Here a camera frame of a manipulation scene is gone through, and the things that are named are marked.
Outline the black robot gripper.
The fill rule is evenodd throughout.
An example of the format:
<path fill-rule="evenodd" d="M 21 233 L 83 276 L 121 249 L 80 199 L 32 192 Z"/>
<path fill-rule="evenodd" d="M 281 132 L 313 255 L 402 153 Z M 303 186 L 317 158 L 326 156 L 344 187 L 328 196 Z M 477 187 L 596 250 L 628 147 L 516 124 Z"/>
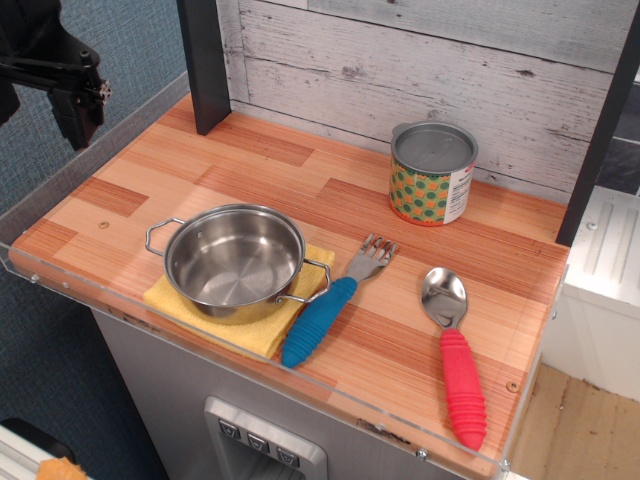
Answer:
<path fill-rule="evenodd" d="M 78 151 L 103 124 L 111 90 L 98 73 L 99 54 L 64 28 L 61 11 L 59 1 L 3 1 L 1 70 L 36 88 L 71 83 L 76 92 L 54 89 L 47 97 L 63 137 Z"/>

